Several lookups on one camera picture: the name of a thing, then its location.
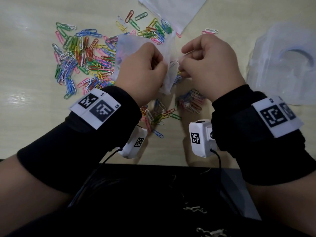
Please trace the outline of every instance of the black wristband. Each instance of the black wristband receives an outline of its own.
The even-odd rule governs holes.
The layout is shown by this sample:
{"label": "black wristband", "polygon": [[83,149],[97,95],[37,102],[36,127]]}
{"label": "black wristband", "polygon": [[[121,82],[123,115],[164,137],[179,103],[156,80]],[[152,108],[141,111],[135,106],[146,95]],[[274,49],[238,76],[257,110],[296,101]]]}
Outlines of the black wristband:
{"label": "black wristband", "polygon": [[[243,112],[246,113],[244,122],[227,121],[264,98],[263,93],[243,85],[214,101],[212,124],[220,150],[228,151],[237,160],[244,180],[254,185],[286,183],[315,171],[316,161],[305,151],[305,139],[299,130],[273,138],[268,135],[266,126],[258,126],[257,123],[251,126],[254,123],[247,119],[247,112]],[[238,136],[230,136],[230,128],[238,133],[238,124],[244,125],[243,129],[253,128],[257,139],[249,140],[242,132]]]}
{"label": "black wristband", "polygon": [[121,107],[98,130],[70,113],[65,122],[18,151],[27,171],[56,190],[76,193],[108,151],[124,147],[142,116],[140,109],[119,87],[102,90]]}

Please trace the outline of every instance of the person's left hand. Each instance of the person's left hand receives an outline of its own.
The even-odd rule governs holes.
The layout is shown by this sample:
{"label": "person's left hand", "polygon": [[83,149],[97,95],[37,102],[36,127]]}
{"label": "person's left hand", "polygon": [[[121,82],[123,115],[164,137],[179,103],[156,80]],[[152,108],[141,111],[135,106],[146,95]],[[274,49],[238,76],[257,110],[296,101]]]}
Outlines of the person's left hand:
{"label": "person's left hand", "polygon": [[121,63],[115,86],[126,91],[139,107],[150,102],[167,74],[168,64],[152,43],[145,43]]}

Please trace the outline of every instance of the clear plastic box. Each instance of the clear plastic box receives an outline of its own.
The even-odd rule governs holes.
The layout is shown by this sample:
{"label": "clear plastic box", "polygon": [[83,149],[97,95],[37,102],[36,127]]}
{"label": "clear plastic box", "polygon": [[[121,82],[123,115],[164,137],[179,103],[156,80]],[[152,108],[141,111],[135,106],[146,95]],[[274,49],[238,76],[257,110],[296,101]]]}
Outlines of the clear plastic box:
{"label": "clear plastic box", "polygon": [[316,104],[316,33],[293,22],[273,25],[257,39],[247,83],[293,105]]}

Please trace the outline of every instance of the hand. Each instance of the hand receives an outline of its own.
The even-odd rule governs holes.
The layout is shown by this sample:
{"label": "hand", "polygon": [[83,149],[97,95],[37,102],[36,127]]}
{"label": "hand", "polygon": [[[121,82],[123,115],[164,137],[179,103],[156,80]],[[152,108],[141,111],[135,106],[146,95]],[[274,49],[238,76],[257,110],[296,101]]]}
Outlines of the hand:
{"label": "hand", "polygon": [[182,47],[181,76],[192,77],[195,88],[210,101],[244,85],[236,54],[215,35],[203,34]]}
{"label": "hand", "polygon": [[126,91],[139,107],[150,102],[167,74],[168,64],[152,43],[145,43],[121,64],[117,87]]}

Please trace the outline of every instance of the white camera device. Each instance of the white camera device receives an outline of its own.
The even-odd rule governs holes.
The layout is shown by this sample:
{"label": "white camera device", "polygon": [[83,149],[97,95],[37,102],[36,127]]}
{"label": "white camera device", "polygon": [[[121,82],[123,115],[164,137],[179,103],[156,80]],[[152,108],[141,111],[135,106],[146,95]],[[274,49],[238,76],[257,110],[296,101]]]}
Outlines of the white camera device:
{"label": "white camera device", "polygon": [[213,154],[210,149],[217,150],[212,131],[211,120],[198,120],[189,124],[191,146],[195,155],[206,158]]}
{"label": "white camera device", "polygon": [[146,136],[147,136],[146,129],[138,125],[135,126],[128,142],[123,147],[123,150],[119,151],[118,153],[127,159],[135,158]]}

